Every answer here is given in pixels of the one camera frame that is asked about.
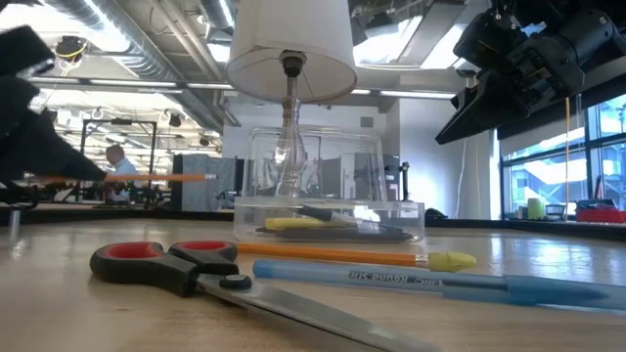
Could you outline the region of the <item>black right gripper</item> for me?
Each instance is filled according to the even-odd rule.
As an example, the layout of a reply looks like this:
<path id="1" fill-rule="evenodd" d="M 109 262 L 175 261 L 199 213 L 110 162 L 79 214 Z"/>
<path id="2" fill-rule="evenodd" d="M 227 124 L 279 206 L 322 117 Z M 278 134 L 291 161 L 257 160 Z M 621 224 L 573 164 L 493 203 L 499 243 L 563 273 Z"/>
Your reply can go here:
<path id="1" fill-rule="evenodd" d="M 526 118 L 529 106 L 571 95 L 582 87 L 585 50 L 562 35 L 533 34 L 498 67 L 451 100 L 456 109 L 435 137 L 439 145 Z"/>

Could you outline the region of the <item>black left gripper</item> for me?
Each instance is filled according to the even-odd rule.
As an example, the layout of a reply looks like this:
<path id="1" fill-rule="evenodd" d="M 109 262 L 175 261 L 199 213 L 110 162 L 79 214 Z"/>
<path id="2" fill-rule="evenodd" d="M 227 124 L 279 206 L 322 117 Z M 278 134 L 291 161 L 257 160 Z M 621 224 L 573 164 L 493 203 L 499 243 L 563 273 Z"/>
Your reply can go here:
<path id="1" fill-rule="evenodd" d="M 24 173 L 104 181 L 107 173 L 28 110 L 38 90 L 27 80 L 51 69 L 54 54 L 28 25 L 0 32 L 0 180 Z"/>

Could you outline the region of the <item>plain orange pencil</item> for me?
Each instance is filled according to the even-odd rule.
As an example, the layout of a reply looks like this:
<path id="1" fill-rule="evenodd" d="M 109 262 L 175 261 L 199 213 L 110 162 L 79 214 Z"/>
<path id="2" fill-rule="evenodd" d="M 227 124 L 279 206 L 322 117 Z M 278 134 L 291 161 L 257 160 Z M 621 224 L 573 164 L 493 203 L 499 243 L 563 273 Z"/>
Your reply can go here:
<path id="1" fill-rule="evenodd" d="M 101 178 L 75 178 L 61 176 L 31 176 L 29 181 L 45 181 L 45 182 L 69 182 L 69 181 L 96 181 L 96 182 L 125 182 L 125 181 L 171 181 L 171 182 L 204 182 L 216 180 L 218 176 L 215 174 L 106 174 Z"/>

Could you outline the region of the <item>clear plastic supply box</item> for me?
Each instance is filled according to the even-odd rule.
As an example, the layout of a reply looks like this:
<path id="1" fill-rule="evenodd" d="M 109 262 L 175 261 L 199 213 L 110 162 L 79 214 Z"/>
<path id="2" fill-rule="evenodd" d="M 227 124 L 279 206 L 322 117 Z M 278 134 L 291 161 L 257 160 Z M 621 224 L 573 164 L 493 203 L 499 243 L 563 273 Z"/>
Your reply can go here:
<path id="1" fill-rule="evenodd" d="M 387 193 L 380 138 L 322 126 L 299 126 L 304 146 L 300 193 L 279 197 L 276 186 L 283 158 L 277 154 L 282 127 L 257 127 L 248 134 L 243 188 L 235 199 L 235 234 L 243 242 L 391 242 L 288 240 L 261 234 L 266 218 L 312 218 L 295 212 L 308 205 L 402 230 L 418 242 L 425 226 L 420 203 L 392 199 Z"/>

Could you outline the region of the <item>black red handled scissors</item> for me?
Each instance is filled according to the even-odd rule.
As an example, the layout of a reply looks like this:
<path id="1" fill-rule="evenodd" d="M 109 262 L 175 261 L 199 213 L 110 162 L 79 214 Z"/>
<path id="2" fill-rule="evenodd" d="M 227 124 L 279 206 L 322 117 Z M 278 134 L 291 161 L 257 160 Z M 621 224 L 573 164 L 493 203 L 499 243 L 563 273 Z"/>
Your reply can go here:
<path id="1" fill-rule="evenodd" d="M 248 310 L 285 318 L 383 352 L 439 352 L 428 343 L 240 273 L 232 242 L 118 242 L 96 250 L 92 274 L 112 284 L 155 286 L 180 297 L 198 289 Z"/>

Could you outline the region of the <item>blue ballpoint pen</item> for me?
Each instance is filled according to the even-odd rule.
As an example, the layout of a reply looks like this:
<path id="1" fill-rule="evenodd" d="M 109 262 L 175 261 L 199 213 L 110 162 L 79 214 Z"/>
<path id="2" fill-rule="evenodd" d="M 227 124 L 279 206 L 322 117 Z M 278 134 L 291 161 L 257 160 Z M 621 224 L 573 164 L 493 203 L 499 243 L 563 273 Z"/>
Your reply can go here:
<path id="1" fill-rule="evenodd" d="M 626 286 L 287 260 L 257 260 L 252 271 L 257 278 L 429 291 L 466 301 L 626 311 Z"/>

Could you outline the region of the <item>dark ballpoint pen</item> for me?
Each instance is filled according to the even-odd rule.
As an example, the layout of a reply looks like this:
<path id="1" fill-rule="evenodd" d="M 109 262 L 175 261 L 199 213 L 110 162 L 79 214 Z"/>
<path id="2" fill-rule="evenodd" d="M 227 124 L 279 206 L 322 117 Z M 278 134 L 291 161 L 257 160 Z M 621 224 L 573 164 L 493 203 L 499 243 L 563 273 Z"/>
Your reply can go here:
<path id="1" fill-rule="evenodd" d="M 334 212 L 334 211 L 324 209 L 324 208 L 302 205 L 301 207 L 297 207 L 295 209 L 295 212 L 300 215 L 315 218 L 317 220 L 321 220 L 321 221 L 325 221 L 329 223 L 342 224 L 347 227 L 355 227 L 359 229 L 373 230 L 373 231 L 389 230 L 388 226 L 385 226 L 381 224 L 380 222 L 375 222 L 371 220 L 363 220 L 363 219 L 345 215 L 339 212 Z"/>

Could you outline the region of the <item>orange pencil yellow eraser cap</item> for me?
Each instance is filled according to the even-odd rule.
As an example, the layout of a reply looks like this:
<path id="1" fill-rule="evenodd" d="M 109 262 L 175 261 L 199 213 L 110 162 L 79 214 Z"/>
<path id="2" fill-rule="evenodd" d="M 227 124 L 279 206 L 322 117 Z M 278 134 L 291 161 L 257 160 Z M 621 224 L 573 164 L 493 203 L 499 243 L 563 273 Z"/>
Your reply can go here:
<path id="1" fill-rule="evenodd" d="M 415 267 L 450 273 L 464 271 L 477 264 L 472 255 L 455 251 L 408 254 L 245 242 L 237 243 L 237 248 L 239 252 L 266 256 Z"/>

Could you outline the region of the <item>yellow highlighter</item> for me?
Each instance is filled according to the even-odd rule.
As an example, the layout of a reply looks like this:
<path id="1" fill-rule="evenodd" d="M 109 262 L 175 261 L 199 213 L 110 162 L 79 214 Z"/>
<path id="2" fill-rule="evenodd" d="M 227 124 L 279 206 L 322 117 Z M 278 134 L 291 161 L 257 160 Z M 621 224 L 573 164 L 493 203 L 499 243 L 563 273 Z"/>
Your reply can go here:
<path id="1" fill-rule="evenodd" d="M 266 218 L 265 228 L 271 231 L 283 231 L 288 229 L 345 228 L 345 225 L 315 218 Z"/>

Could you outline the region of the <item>long ceiling light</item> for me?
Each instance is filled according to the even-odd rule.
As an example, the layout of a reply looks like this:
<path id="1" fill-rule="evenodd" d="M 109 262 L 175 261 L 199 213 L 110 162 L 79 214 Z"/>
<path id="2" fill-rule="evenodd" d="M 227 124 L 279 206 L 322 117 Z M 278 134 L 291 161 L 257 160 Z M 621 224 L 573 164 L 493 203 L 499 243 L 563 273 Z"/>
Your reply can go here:
<path id="1" fill-rule="evenodd" d="M 422 90 L 354 89 L 350 92 L 350 95 L 397 99 L 451 100 L 456 96 L 456 93 Z"/>
<path id="2" fill-rule="evenodd" d="M 234 88 L 222 82 L 184 82 L 129 80 L 88 77 L 34 76 L 29 81 L 44 85 L 87 86 L 97 88 L 128 88 L 138 91 L 181 94 L 183 91 L 234 91 Z"/>

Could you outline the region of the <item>person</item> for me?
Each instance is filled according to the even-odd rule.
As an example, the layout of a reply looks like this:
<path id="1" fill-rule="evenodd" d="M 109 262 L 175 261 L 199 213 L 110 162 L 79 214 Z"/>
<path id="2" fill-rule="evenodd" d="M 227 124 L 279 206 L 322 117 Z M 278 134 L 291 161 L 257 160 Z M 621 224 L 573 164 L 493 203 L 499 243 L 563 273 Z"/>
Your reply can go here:
<path id="1" fill-rule="evenodd" d="M 106 158 L 108 163 L 113 167 L 112 175 L 118 174 L 137 174 L 136 167 L 125 156 L 124 150 L 120 145 L 112 145 L 106 148 Z M 108 200 L 112 202 L 128 202 L 130 195 L 128 191 L 116 191 L 110 189 Z"/>

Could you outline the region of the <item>red bin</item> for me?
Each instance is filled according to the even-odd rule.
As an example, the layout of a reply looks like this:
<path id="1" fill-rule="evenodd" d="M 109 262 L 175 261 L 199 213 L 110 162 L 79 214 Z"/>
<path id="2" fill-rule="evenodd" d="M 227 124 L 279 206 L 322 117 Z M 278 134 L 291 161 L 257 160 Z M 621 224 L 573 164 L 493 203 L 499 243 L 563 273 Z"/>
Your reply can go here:
<path id="1" fill-rule="evenodd" d="M 626 211 L 618 209 L 577 209 L 577 222 L 626 224 Z"/>

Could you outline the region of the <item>grey partition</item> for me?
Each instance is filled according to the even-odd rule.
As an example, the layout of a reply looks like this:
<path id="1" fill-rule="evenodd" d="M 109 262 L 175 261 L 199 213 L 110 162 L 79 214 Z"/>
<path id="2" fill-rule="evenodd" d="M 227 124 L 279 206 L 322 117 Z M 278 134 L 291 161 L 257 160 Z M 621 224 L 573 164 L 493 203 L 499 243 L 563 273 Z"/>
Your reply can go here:
<path id="1" fill-rule="evenodd" d="M 216 178 L 203 182 L 173 182 L 172 208 L 187 212 L 232 212 L 235 198 L 243 188 L 244 165 L 244 160 L 236 157 L 177 154 L 173 158 L 174 174 L 212 174 Z"/>

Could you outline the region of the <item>black pen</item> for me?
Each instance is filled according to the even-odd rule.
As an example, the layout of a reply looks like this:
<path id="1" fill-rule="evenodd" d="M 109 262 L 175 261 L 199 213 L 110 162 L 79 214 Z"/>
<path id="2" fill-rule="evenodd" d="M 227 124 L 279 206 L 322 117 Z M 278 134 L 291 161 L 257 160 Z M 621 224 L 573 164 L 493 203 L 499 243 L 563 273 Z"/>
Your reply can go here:
<path id="1" fill-rule="evenodd" d="M 257 229 L 261 234 L 274 235 L 288 240 L 359 240 L 359 241 L 407 241 L 415 237 L 398 229 L 363 230 L 356 228 L 309 228 L 270 230 L 265 227 Z"/>

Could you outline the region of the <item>white shade table lamp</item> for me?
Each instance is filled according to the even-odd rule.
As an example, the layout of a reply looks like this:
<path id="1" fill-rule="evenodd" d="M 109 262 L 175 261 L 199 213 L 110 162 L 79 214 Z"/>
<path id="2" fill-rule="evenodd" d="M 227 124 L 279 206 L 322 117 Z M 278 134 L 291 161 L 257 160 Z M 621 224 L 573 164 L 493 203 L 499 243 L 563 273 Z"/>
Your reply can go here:
<path id="1" fill-rule="evenodd" d="M 225 77 L 241 93 L 282 104 L 276 194 L 297 197 L 300 106 L 340 98 L 357 84 L 347 0 L 242 0 Z"/>

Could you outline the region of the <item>black background rig frame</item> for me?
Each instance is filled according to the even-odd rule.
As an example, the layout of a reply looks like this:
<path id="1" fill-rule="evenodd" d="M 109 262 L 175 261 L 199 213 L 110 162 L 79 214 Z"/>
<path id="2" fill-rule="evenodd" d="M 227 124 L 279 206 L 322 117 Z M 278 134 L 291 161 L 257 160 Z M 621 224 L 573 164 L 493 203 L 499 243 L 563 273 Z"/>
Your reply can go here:
<path id="1" fill-rule="evenodd" d="M 150 136 L 152 138 L 151 145 L 148 146 L 146 144 L 135 141 L 130 138 L 130 132 L 115 132 L 110 129 L 104 127 L 104 124 L 110 125 L 119 125 L 119 126 L 132 126 L 133 124 L 139 124 L 141 126 L 151 125 L 153 127 Z M 125 144 L 130 143 L 134 146 L 135 149 L 139 148 L 142 151 L 150 152 L 150 161 L 148 163 L 149 168 L 147 171 L 152 173 L 154 171 L 155 164 L 155 146 L 156 146 L 156 136 L 157 136 L 157 124 L 155 122 L 141 122 L 141 121 L 133 121 L 132 119 L 124 119 L 124 118 L 111 118 L 111 119 L 86 119 L 83 121 L 83 128 L 81 133 L 81 144 L 80 144 L 80 152 L 82 154 L 88 155 L 91 153 L 94 148 L 91 148 L 86 145 L 86 141 L 91 136 L 100 136 L 105 138 L 107 141 L 112 141 L 111 145 L 120 145 L 122 146 L 125 156 L 131 161 L 131 163 L 136 167 L 137 174 L 139 174 L 139 170 L 136 166 L 136 162 L 138 161 L 138 156 L 128 156 L 126 154 L 127 149 L 124 147 Z M 100 151 L 104 152 L 104 156 L 106 158 L 106 148 L 100 147 Z M 114 172 L 113 167 L 108 163 L 110 170 L 107 171 L 108 174 L 112 174 Z M 105 204 L 131 204 L 131 198 L 128 202 L 112 202 L 108 200 L 108 193 L 110 189 L 115 189 L 116 191 L 128 191 L 130 195 L 130 189 L 140 188 L 144 184 L 144 181 L 125 181 L 125 182 L 105 182 L 104 186 L 104 202 Z"/>

